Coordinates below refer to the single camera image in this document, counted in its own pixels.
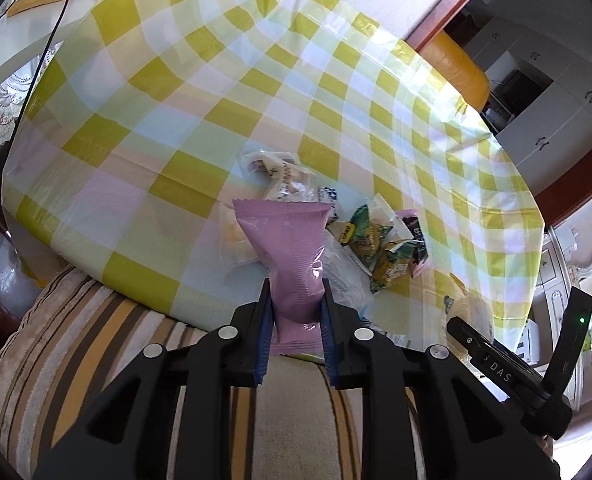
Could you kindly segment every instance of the checkered tablecloth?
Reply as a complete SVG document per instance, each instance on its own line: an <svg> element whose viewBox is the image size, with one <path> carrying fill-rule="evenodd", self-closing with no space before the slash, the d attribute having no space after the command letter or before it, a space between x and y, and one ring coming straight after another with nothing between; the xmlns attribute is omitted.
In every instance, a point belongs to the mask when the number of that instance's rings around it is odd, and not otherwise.
<svg viewBox="0 0 592 480"><path fill-rule="evenodd" d="M375 193L419 209L430 268L376 296L374 322L415 348L441 340L453 272L516 346L542 242L534 199L460 94L339 0L100 0L31 96L4 206L106 285L211 330L265 276L219 251L218 202L267 185L238 166L252 148L297 152L337 188L341 218Z"/></svg>

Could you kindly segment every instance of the orange leather chair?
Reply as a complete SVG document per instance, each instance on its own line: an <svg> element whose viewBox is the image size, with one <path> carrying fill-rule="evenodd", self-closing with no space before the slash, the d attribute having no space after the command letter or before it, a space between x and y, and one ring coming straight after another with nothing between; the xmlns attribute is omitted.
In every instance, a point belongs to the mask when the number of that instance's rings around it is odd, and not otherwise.
<svg viewBox="0 0 592 480"><path fill-rule="evenodd" d="M425 45L419 54L454 85L467 104L482 111L489 97L489 79L444 30Z"/></svg>

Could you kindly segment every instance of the television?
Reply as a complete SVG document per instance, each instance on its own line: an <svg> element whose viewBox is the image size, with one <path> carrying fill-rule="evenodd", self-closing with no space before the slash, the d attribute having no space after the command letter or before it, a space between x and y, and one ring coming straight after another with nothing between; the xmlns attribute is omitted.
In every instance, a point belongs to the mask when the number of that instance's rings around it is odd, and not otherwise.
<svg viewBox="0 0 592 480"><path fill-rule="evenodd" d="M532 104L545 89L537 82L514 70L494 91L505 107L515 116Z"/></svg>

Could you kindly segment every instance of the round metal pin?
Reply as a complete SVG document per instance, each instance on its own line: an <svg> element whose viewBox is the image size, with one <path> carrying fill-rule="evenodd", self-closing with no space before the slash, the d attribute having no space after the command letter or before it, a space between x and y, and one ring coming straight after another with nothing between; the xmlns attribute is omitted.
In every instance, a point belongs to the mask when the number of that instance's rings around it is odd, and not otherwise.
<svg viewBox="0 0 592 480"><path fill-rule="evenodd" d="M144 357L149 357L150 359L153 359L154 357L158 357L163 352L163 347L158 343L154 343L145 346L142 352L144 354Z"/></svg>
<svg viewBox="0 0 592 480"><path fill-rule="evenodd" d="M233 339L238 335L238 329L235 326L226 325L218 330L218 337L221 339Z"/></svg>
<svg viewBox="0 0 592 480"><path fill-rule="evenodd" d="M431 357L435 357L436 359L447 359L450 351L447 350L447 348L445 348L443 345L434 345L429 348L429 354L431 354Z"/></svg>
<svg viewBox="0 0 592 480"><path fill-rule="evenodd" d="M374 332L368 328L357 328L353 335L356 339L361 341L369 341L372 337L374 337Z"/></svg>

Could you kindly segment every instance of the table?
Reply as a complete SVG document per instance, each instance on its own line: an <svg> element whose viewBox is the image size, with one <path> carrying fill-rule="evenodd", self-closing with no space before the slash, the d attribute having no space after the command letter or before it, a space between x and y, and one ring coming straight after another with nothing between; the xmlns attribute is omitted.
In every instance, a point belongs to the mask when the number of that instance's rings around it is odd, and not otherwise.
<svg viewBox="0 0 592 480"><path fill-rule="evenodd" d="M344 218L377 192L419 209L431 269L379 294L374 322L414 348L440 342L453 272L517 343L542 243L534 199L460 94L341 0L103 0L36 88L4 206L111 288L211 330L265 275L225 269L218 250L218 203L266 185L237 165L258 147L297 152Z"/></svg>

